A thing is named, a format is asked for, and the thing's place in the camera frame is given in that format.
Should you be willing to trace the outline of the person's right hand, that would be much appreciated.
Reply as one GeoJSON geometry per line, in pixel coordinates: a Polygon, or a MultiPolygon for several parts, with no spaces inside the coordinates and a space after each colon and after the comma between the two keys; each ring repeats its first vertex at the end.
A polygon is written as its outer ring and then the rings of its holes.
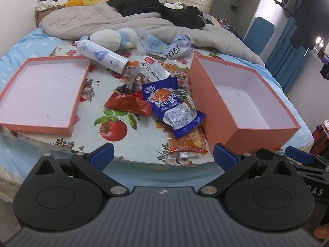
{"type": "Polygon", "coordinates": [[[314,236],[318,239],[326,240],[329,238],[329,224],[320,225],[314,231],[314,236]]]}

